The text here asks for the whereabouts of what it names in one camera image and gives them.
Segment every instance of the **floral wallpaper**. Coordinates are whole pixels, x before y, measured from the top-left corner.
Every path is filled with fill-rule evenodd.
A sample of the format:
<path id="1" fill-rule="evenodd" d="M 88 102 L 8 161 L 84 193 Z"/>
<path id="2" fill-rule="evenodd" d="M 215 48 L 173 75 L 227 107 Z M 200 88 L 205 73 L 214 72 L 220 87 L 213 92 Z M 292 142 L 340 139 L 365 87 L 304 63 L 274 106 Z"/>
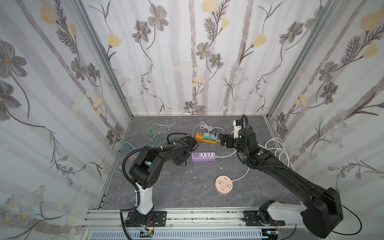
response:
<path id="1" fill-rule="evenodd" d="M 383 69 L 383 2 L 343 0 L 268 116 L 296 171 L 335 188 L 361 218 L 360 234 L 337 239 L 382 239 Z M 346 212 L 335 231 L 356 232 L 358 221 Z"/>
<path id="2" fill-rule="evenodd" d="M 326 1 L 82 0 L 134 114 L 267 114 Z"/>
<path id="3" fill-rule="evenodd" d="M 0 232 L 79 239 L 128 118 L 70 2 L 0 3 Z"/>

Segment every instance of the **blue plug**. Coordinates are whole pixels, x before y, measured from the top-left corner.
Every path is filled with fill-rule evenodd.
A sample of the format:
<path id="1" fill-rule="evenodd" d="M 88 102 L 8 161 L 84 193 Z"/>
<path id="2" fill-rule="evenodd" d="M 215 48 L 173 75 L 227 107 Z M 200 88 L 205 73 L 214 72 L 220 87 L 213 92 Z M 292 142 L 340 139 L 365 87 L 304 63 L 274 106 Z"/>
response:
<path id="1" fill-rule="evenodd" d="M 208 133 L 208 132 L 205 132 L 205 133 L 204 133 L 204 139 L 209 140 L 209 133 Z"/>
<path id="2" fill-rule="evenodd" d="M 216 139 L 217 139 L 217 136 L 215 136 L 214 134 L 211 134 L 211 140 L 216 141 Z"/>

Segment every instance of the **power outlet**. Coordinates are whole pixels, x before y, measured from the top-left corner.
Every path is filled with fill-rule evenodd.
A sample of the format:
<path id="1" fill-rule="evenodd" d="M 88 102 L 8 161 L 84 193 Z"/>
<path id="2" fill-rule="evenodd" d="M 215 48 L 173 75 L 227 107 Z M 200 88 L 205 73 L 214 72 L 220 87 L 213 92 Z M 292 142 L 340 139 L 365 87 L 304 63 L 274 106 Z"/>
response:
<path id="1" fill-rule="evenodd" d="M 193 152 L 192 161 L 194 162 L 205 162 L 205 161 L 214 161 L 216 159 L 216 154 L 214 152 Z"/>

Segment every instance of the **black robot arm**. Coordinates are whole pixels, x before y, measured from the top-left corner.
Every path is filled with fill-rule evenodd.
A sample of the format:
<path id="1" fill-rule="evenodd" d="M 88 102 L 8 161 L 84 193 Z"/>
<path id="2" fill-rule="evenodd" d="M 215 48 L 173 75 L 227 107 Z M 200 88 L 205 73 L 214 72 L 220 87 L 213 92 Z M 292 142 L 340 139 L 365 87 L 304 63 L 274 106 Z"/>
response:
<path id="1" fill-rule="evenodd" d="M 245 115 L 241 120 L 237 120 L 236 124 L 241 126 L 241 129 L 238 129 L 238 137 L 225 136 L 227 147 L 235 147 L 238 154 L 240 153 L 243 157 L 244 164 L 272 176 L 304 204 L 291 210 L 290 208 L 294 205 L 275 203 L 274 200 L 270 200 L 260 207 L 260 220 L 265 224 L 275 220 L 304 224 L 316 236 L 327 237 L 343 219 L 341 206 L 336 204 L 336 202 L 340 203 L 339 193 L 331 187 L 324 189 L 308 181 L 280 162 L 272 152 L 260 147 L 256 141 L 256 134 L 249 127 Z"/>
<path id="2" fill-rule="evenodd" d="M 196 144 L 196 139 L 186 134 L 186 137 L 158 150 L 142 150 L 128 172 L 132 180 L 143 189 L 152 187 L 157 182 L 165 162 L 173 159 L 176 165 L 180 165 L 190 157 L 190 152 Z"/>

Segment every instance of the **vent grille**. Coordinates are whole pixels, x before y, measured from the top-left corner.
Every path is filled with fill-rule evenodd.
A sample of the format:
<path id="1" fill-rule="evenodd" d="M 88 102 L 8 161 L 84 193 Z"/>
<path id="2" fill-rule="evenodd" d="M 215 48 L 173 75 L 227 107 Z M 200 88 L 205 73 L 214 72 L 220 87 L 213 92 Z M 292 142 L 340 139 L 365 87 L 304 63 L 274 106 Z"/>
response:
<path id="1" fill-rule="evenodd" d="M 194 240 L 194 239 L 258 239 L 263 237 L 261 229 L 177 229 L 156 230 L 152 238 L 139 237 L 140 230 L 128 230 L 131 239 Z M 125 240 L 122 230 L 93 230 L 90 240 Z"/>

